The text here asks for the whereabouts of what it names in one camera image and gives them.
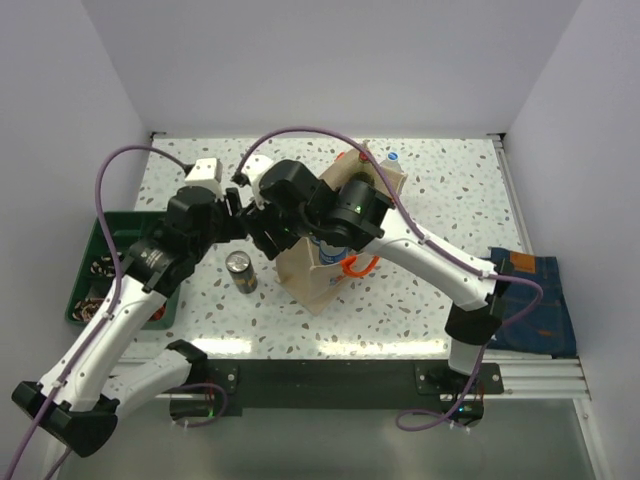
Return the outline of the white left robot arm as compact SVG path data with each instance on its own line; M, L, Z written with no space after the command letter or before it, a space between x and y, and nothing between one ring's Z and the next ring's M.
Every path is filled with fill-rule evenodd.
M13 401L35 424L82 458L103 447L126 414L174 388L200 390L206 354L184 340L120 378L111 372L147 321L191 277L212 245L243 239L237 189L216 196L183 187L158 221L125 252L93 319L62 359L39 381L21 382Z

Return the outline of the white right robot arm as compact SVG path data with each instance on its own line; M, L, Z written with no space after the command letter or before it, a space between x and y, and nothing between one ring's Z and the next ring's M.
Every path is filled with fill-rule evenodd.
M481 380L483 346L501 324L500 269L417 225L397 203L405 174L374 168L353 152L321 175L299 161L252 155L234 178L253 198L243 220L256 247L276 262L279 282L310 312L321 312L348 278L324 246L369 267L384 259L429 283L452 302L445 379L459 393Z

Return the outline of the beige canvas bag orange handles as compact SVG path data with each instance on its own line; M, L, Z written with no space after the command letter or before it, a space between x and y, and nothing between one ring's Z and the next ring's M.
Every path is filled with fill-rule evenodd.
M344 186L355 170L359 152L352 148L338 155L320 178L331 187ZM373 168L375 170L374 188L385 195L389 195L392 191L400 194L407 174L399 175L382 165L381 168L390 185L386 186ZM341 262L321 265L318 260L318 248L308 238L300 239L291 249L279 254L275 259L279 284L314 315L321 313L347 282L361 280L370 274L377 262L378 258L372 254L349 250L347 257Z

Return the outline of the blue label water bottle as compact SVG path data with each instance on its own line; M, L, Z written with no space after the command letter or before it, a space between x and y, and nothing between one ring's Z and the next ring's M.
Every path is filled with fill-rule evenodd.
M347 247L335 247L316 237L311 242L318 248L318 260L321 265L333 265L344 260L349 249Z

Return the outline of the black gold drink can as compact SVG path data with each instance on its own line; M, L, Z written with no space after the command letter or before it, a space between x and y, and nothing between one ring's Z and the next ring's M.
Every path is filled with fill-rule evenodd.
M250 256L240 250L231 252L225 259L225 266L233 283L243 294L250 294L257 288L257 277Z

